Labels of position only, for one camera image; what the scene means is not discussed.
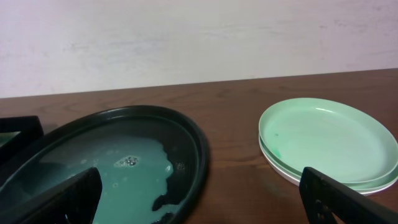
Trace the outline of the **mint plate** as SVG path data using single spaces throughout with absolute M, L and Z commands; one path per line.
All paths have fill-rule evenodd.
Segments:
M 281 162 L 279 162 L 268 148 L 266 148 L 265 144 L 263 143 L 261 137 L 259 136 L 259 145 L 263 146 L 264 149 L 266 150 L 266 153 L 272 158 L 272 160 L 277 164 L 278 167 L 280 167 L 284 172 L 288 173 L 288 175 L 296 178 L 296 179 L 301 179 L 301 175 L 294 174 L 292 171 L 289 171 L 288 168 L 285 168 Z M 395 168 L 387 177 L 383 177 L 382 179 L 375 180 L 372 182 L 367 182 L 367 183 L 360 183 L 360 184 L 349 184 L 349 183 L 342 183 L 343 185 L 351 188 L 351 187 L 358 187 L 359 189 L 373 189 L 376 187 L 381 187 L 384 184 L 387 184 L 393 180 L 397 179 L 397 168 Z
M 387 177 L 397 168 L 397 141 L 378 120 L 351 106 L 293 98 L 266 109 L 259 136 L 285 168 L 312 167 L 343 183 Z

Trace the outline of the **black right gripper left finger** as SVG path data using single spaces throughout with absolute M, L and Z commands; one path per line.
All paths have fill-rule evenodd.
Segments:
M 93 223 L 102 192 L 101 176 L 92 167 L 22 205 L 1 212 L 2 224 Z

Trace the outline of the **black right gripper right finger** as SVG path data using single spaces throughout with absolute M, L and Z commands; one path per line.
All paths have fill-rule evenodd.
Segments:
M 300 196 L 310 223 L 397 223 L 397 213 L 312 167 L 305 167 Z

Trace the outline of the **white plate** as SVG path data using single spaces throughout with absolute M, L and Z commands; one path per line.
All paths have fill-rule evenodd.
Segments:
M 300 179 L 296 179 L 290 175 L 288 175 L 288 173 L 284 172 L 280 167 L 277 166 L 277 164 L 272 160 L 272 158 L 266 153 L 266 150 L 264 149 L 263 146 L 260 146 L 261 151 L 263 153 L 263 155 L 265 156 L 265 158 L 267 159 L 269 165 L 279 174 L 281 175 L 284 179 L 288 180 L 290 183 L 299 186 L 300 184 Z M 371 194 L 375 194 L 378 192 L 381 192 L 383 190 L 388 189 L 389 187 L 393 186 L 395 183 L 397 182 L 396 180 L 393 180 L 387 184 L 382 185 L 381 187 L 376 187 L 373 189 L 359 189 L 358 187 L 351 187 L 351 189 L 357 191 L 358 193 L 362 194 L 362 195 L 371 195 Z

